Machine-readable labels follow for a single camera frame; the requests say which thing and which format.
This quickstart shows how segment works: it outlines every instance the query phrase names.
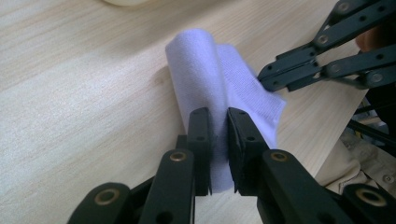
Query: wooden table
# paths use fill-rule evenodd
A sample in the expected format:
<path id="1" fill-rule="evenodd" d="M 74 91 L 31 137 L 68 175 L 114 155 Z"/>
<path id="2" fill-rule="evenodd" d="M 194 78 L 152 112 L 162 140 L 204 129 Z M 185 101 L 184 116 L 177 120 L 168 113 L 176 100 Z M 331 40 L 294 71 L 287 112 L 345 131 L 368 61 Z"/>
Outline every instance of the wooden table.
<path id="1" fill-rule="evenodd" d="M 308 42 L 336 1 L 100 0 L 0 4 L 0 223 L 65 223 L 106 182 L 154 175 L 183 133 L 164 47 L 204 28 L 259 72 Z M 323 57 L 357 52 L 353 43 Z M 315 175 L 365 91 L 334 82 L 281 91 L 278 145 Z M 197 198 L 197 223 L 261 223 L 254 198 Z"/>

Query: towel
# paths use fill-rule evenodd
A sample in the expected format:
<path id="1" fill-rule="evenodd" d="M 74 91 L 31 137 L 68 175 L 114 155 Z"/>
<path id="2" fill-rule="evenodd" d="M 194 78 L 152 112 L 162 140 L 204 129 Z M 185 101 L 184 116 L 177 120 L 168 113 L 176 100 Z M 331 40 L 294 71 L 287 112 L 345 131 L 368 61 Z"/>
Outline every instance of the towel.
<path id="1" fill-rule="evenodd" d="M 228 164 L 228 107 L 248 112 L 269 148 L 276 148 L 276 127 L 286 102 L 262 87 L 232 45 L 216 44 L 205 30 L 182 32 L 165 51 L 185 130 L 191 111 L 208 107 L 211 114 L 216 136 L 210 164 L 213 192 L 229 189 L 233 180 Z"/>

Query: beige fabric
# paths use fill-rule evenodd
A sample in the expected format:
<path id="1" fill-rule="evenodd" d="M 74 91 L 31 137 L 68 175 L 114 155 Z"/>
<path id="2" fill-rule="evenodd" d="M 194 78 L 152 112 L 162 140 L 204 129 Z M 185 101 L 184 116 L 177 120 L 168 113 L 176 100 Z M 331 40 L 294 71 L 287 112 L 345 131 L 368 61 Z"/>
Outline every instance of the beige fabric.
<path id="1" fill-rule="evenodd" d="M 365 183 L 376 187 L 375 182 L 368 179 L 361 171 L 359 161 L 340 140 L 335 144 L 315 179 L 321 186 L 338 194 L 342 194 L 344 187 L 348 184 Z"/>
<path id="2" fill-rule="evenodd" d="M 344 132 L 315 179 L 341 194 L 346 185 L 380 185 L 396 197 L 396 159 L 351 133 Z"/>
<path id="3" fill-rule="evenodd" d="M 351 133 L 343 133 L 340 139 L 353 157 L 359 160 L 363 172 L 396 197 L 396 158 Z"/>

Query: screw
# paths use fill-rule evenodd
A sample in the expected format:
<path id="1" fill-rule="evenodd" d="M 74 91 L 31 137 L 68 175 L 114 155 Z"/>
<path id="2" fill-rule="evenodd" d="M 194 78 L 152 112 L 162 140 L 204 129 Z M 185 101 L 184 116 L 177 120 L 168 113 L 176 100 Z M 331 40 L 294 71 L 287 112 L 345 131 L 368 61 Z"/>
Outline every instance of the screw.
<path id="1" fill-rule="evenodd" d="M 380 81 L 382 81 L 383 78 L 384 78 L 384 77 L 383 77 L 381 74 L 376 73 L 376 74 L 374 74 L 374 75 L 372 76 L 371 80 L 372 80 L 373 82 L 380 82 Z"/>
<path id="2" fill-rule="evenodd" d="M 321 35 L 321 36 L 318 38 L 319 44 L 326 44 L 327 41 L 329 41 L 329 37 L 327 37 L 326 35 Z"/>
<path id="3" fill-rule="evenodd" d="M 349 3 L 341 3 L 340 6 L 338 6 L 338 9 L 340 11 L 347 11 L 349 9 Z"/>

